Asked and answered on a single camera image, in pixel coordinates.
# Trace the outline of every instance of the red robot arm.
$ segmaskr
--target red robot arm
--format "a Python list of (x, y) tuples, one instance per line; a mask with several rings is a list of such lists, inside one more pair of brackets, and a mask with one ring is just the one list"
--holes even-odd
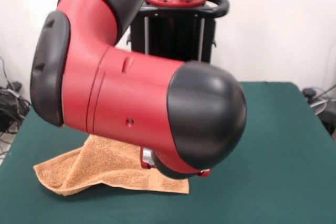
[(228, 72), (115, 48), (144, 0), (59, 0), (31, 71), (35, 111), (66, 125), (153, 150), (166, 176), (188, 178), (222, 161), (246, 123)]

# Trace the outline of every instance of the white wall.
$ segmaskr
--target white wall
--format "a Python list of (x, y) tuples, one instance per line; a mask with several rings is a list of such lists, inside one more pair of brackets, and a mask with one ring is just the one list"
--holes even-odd
[[(213, 64), (241, 81), (336, 82), (336, 0), (230, 0), (217, 22)], [(40, 28), (57, 0), (0, 0), (0, 55), (11, 80), (24, 84)], [(125, 38), (120, 47), (127, 48)]]

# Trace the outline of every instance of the black rubber bumper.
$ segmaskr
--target black rubber bumper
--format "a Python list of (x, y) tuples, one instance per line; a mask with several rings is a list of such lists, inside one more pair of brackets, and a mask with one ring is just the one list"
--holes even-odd
[(48, 15), (37, 43), (30, 77), (30, 99), (47, 122), (63, 125), (62, 80), (70, 42), (70, 22), (60, 11)]
[(176, 72), (167, 108), (177, 152), (195, 169), (221, 162), (245, 129), (247, 109), (240, 83), (206, 63), (188, 62)]

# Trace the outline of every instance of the green table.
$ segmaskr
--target green table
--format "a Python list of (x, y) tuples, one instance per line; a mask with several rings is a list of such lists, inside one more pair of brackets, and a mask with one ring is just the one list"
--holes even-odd
[(247, 128), (238, 147), (190, 194), (107, 186), (71, 197), (42, 187), (33, 165), (87, 135), (31, 112), (0, 167), (1, 223), (336, 223), (336, 147), (290, 83), (243, 83)]

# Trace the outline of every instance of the towel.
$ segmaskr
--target towel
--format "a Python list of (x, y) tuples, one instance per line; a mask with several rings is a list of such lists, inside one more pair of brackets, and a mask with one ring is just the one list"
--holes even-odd
[(140, 147), (91, 135), (82, 148), (34, 166), (40, 183), (63, 196), (105, 184), (130, 190), (189, 193), (188, 180), (173, 180), (142, 169)]

